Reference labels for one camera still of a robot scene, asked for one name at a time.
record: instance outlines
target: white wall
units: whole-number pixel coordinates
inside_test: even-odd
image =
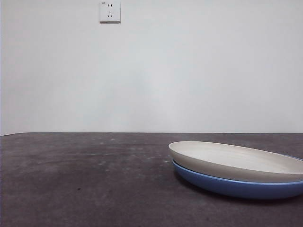
[[[2,0],[1,133],[303,132],[303,1]]]

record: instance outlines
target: concrete tabletop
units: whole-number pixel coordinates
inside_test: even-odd
[[[254,201],[179,177],[168,144],[209,141],[303,158],[303,134],[21,133],[1,136],[3,227],[300,227],[303,195]]]

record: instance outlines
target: blue plate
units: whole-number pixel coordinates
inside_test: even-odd
[[[303,181],[287,183],[260,183],[235,181],[197,173],[173,160],[176,171],[192,184],[215,193],[245,198],[272,200],[293,197],[303,193]]]

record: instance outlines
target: wall socket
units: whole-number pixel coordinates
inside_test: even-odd
[[[121,1],[105,0],[99,3],[100,23],[121,22]]]

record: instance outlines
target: plate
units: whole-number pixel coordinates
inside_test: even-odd
[[[224,179],[186,169],[173,161],[176,171],[192,184],[215,193],[245,199],[283,199],[303,193],[303,181],[260,183]]]
[[[199,141],[175,142],[169,148],[178,164],[205,175],[264,183],[303,180],[303,160],[294,157]]]

